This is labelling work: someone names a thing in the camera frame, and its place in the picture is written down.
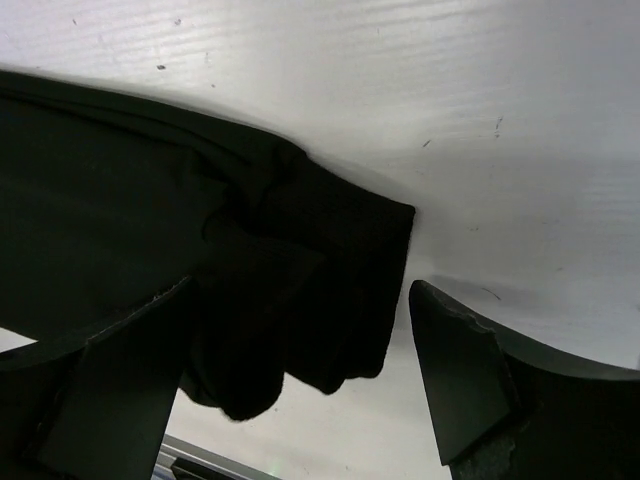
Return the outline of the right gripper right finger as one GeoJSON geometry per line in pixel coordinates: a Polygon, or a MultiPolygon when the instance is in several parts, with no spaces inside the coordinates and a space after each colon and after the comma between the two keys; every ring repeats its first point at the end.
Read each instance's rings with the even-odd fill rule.
{"type": "Polygon", "coordinates": [[[413,283],[414,344],[455,479],[635,479],[639,374],[536,341],[413,283]]]}

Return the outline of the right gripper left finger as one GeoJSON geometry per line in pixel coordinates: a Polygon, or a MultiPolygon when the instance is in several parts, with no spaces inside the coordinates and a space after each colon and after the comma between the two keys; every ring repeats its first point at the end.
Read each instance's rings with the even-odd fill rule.
{"type": "Polygon", "coordinates": [[[191,341],[195,282],[1,355],[4,479],[149,479],[191,341]]]}

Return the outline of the black trousers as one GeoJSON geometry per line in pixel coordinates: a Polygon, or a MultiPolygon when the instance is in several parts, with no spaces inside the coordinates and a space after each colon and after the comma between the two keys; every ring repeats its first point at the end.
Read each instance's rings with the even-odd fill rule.
{"type": "Polygon", "coordinates": [[[182,390],[235,420],[286,375],[380,374],[415,210],[277,135],[125,94],[1,75],[1,323],[42,340],[184,277],[182,390]]]}

